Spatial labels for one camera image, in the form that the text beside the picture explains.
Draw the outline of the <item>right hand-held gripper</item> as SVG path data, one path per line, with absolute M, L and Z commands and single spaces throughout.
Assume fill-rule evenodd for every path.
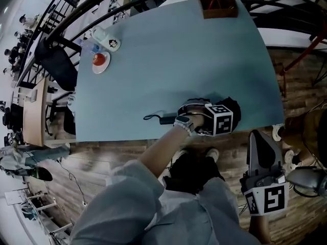
M 249 213 L 265 216 L 284 211 L 288 205 L 289 183 L 282 169 L 278 144 L 265 133 L 252 130 L 247 146 L 248 170 L 240 179 Z

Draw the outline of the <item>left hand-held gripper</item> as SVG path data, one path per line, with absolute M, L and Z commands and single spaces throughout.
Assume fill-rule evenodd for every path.
M 189 99 L 178 109 L 177 114 L 178 116 L 202 115 L 204 124 L 195 129 L 199 136 L 215 137 L 232 132 L 233 111 L 222 101 L 212 104 L 207 99 Z

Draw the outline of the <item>person's left hand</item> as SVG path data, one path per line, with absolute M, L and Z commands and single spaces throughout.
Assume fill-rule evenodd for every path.
M 200 111 L 192 111 L 189 118 L 191 119 L 195 129 L 204 125 L 205 116 L 204 113 Z

